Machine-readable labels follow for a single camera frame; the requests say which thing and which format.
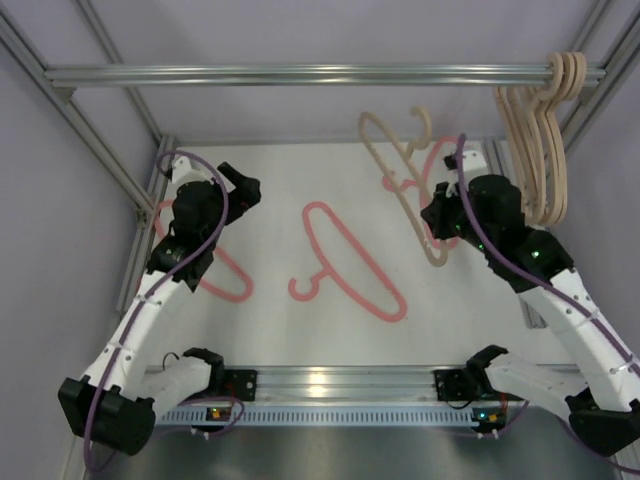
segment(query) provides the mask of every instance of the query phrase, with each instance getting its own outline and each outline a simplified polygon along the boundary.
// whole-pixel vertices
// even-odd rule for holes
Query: gray wall
[[[31,3],[32,17],[59,13],[11,3]],[[49,33],[66,37],[61,50],[86,48],[66,29]],[[52,479],[71,439],[57,389],[105,340],[135,225],[119,188],[2,47],[0,92],[0,477]],[[147,177],[154,147],[128,105],[85,102],[136,177]]]
[[[569,159],[569,208],[557,228],[587,288],[640,354],[640,68]]]

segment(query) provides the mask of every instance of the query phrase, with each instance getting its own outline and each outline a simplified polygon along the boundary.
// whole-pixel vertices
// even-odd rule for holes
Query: beige hanger
[[[416,185],[418,185],[420,195],[423,196],[423,198],[425,198],[426,201],[430,203],[432,200],[431,193],[427,188],[426,182],[424,181],[424,179],[418,172],[418,169],[416,168],[413,161],[411,160],[411,156],[413,155],[413,152],[415,150],[424,150],[431,143],[431,118],[429,117],[429,113],[427,112],[427,110],[423,107],[413,107],[411,109],[411,115],[420,117],[420,119],[422,120],[424,130],[423,130],[423,134],[419,138],[415,140],[411,140],[408,143],[406,149],[402,147],[402,144],[398,140],[398,137],[395,135],[395,133],[393,133],[393,131],[391,131],[382,122],[382,120],[380,120],[376,115],[374,115],[371,112],[362,112],[360,114],[360,119],[358,120],[358,132],[360,133],[360,139],[362,140],[362,143],[364,143],[364,146],[367,148],[367,150],[369,151],[369,153],[371,154],[375,162],[378,164],[378,167],[380,168],[380,170],[382,170],[382,173],[384,174],[385,178],[391,184],[393,193],[396,195],[396,197],[400,201],[400,205],[402,205],[404,213],[407,215],[407,218],[411,222],[413,231],[418,237],[418,240],[420,241],[420,245],[422,246],[422,249],[424,250],[424,253],[427,256],[429,263],[431,263],[431,265],[435,267],[441,267],[446,263],[447,256],[448,256],[448,246],[446,242],[441,243],[440,256],[436,256],[431,250],[429,246],[429,240],[422,228],[422,219],[419,218],[414,213],[413,209],[411,208],[411,205],[409,205],[407,198],[400,191],[400,185],[398,185],[398,182],[395,180],[393,172],[389,169],[389,166],[386,164],[386,162],[382,159],[378,151],[375,149],[375,147],[371,142],[371,139],[369,138],[369,136],[367,135],[367,132],[365,131],[366,121],[369,120],[373,122],[382,131],[382,133],[384,133],[384,135],[389,139],[389,141],[393,145],[393,148],[395,148],[396,152],[398,152],[398,154],[400,155],[400,158],[402,159],[407,169],[409,170],[409,173],[411,173],[411,176],[415,180]]]
[[[531,133],[533,151],[530,157],[532,170],[535,172],[536,204],[534,205],[529,223],[540,224],[545,215],[547,205],[546,165],[544,160],[544,146],[541,131],[546,131],[546,117],[544,112],[547,106],[558,95],[563,80],[562,57],[558,53],[552,53],[548,57],[553,67],[553,78],[546,88],[536,89],[527,106],[526,118]]]
[[[547,166],[550,172],[549,192],[547,192],[546,188],[542,192],[545,196],[545,202],[540,212],[540,217],[536,219],[536,223],[541,225],[555,225],[559,212],[562,209],[562,196],[564,195],[563,185],[566,184],[566,175],[563,177],[561,173],[561,164],[564,160],[562,159],[562,152],[558,151],[558,139],[555,136],[552,124],[555,123],[557,125],[556,108],[566,98],[567,93],[569,93],[569,90],[573,86],[573,80],[575,78],[575,62],[571,55],[553,53],[549,56],[549,60],[551,60],[552,56],[555,58],[554,62],[557,62],[558,57],[561,62],[562,66],[557,66],[557,63],[553,63],[553,65],[554,68],[563,71],[562,82],[554,98],[541,103],[536,111],[536,118],[539,124],[542,125],[543,138],[546,146],[540,158],[541,173],[546,177]]]
[[[562,101],[575,98],[586,76],[581,53],[548,58],[554,72],[548,87],[494,89],[523,192],[523,212],[529,224],[547,226],[562,221],[567,210],[566,159],[556,110]]]
[[[550,106],[547,116],[549,117],[549,131],[551,138],[554,142],[553,152],[555,153],[555,168],[557,175],[554,177],[556,182],[553,192],[554,200],[552,203],[553,209],[549,213],[547,218],[547,224],[557,225],[560,223],[566,212],[568,204],[568,188],[567,188],[567,163],[564,151],[564,143],[562,141],[562,133],[560,132],[560,126],[558,125],[558,119],[555,114],[555,110],[562,101],[573,100],[578,93],[582,90],[586,78],[587,60],[584,54],[580,52],[567,52],[563,53],[563,59],[565,64],[569,64],[572,67],[572,75],[567,79],[568,89],[562,98],[558,98],[557,102],[554,102]]]
[[[529,152],[526,151],[526,142],[521,139],[514,112],[511,110],[511,105],[507,99],[507,89],[505,87],[496,87],[493,89],[493,96],[495,97],[498,112],[507,130],[507,142],[511,152],[511,162],[516,173],[516,182],[522,192],[521,208],[525,217],[529,218],[531,216],[531,208],[533,207],[533,193],[530,192],[524,172],[524,166],[529,162],[527,159]]]

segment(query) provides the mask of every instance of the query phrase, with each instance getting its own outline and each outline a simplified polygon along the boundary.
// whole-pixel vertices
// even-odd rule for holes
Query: aluminum frame
[[[587,85],[604,78],[590,65]],[[542,86],[553,71],[546,64],[335,64],[335,65],[83,65],[52,66],[54,87],[440,85]]]
[[[640,61],[640,2],[607,52],[602,81],[585,101],[578,101],[562,124],[565,152],[570,156]]]
[[[102,166],[109,172],[122,191],[133,202],[136,209],[146,214],[153,213],[151,198],[124,167],[115,151],[100,135],[87,115],[66,95],[60,92],[45,78],[46,63],[27,40],[26,36],[13,20],[6,8],[0,4],[0,43],[18,62],[31,80],[38,86],[58,113],[76,132]]]
[[[74,3],[109,61],[111,63],[124,63],[91,0],[74,0]],[[135,88],[127,88],[125,89],[125,95],[142,123],[145,124],[149,134],[155,140],[156,145],[159,145],[162,140],[162,132],[140,92]]]

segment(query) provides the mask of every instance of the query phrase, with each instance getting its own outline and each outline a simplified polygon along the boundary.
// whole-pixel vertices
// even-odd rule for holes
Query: cable tray
[[[164,415],[157,426],[224,426],[210,419],[212,407],[177,407]],[[234,408],[231,417],[239,413]],[[289,407],[247,405],[237,423],[247,427],[471,427],[478,425],[471,408],[446,407]]]

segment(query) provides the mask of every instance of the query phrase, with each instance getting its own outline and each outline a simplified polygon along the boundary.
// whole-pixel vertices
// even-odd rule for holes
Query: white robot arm
[[[447,167],[457,170],[460,157],[445,158]],[[460,179],[466,184],[465,163]],[[457,176],[452,175],[454,187],[438,184],[422,218],[435,238],[457,236],[482,252],[489,268],[541,314],[579,373],[540,367],[491,345],[459,372],[436,375],[442,392],[467,401],[495,398],[497,392],[529,400],[568,421],[592,450],[613,455],[640,438],[637,359],[600,313],[555,237],[525,225],[520,191],[502,176],[481,175],[466,193]]]
[[[218,169],[235,186],[228,195],[184,156],[167,173],[178,187],[169,233],[153,249],[132,305],[103,351],[80,380],[67,378],[58,392],[76,435],[85,436],[89,424],[91,440],[134,455],[156,418],[198,392],[219,394],[224,361],[206,349],[191,348],[166,370],[147,372],[156,345],[213,262],[220,223],[229,225],[260,201],[258,180],[226,163]]]

